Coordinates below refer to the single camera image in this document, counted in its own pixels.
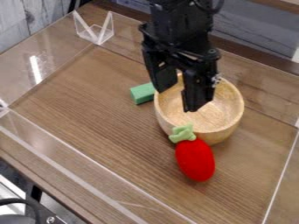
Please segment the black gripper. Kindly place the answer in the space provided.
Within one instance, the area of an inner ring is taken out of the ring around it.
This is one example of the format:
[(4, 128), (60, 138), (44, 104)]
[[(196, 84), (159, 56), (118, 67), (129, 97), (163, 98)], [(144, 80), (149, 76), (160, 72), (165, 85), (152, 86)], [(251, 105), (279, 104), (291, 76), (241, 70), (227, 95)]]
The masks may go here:
[(144, 65), (155, 90), (177, 83), (181, 70), (184, 112), (196, 112), (213, 99), (220, 83), (219, 50), (209, 33), (224, 0), (149, 0), (151, 17), (139, 25)]

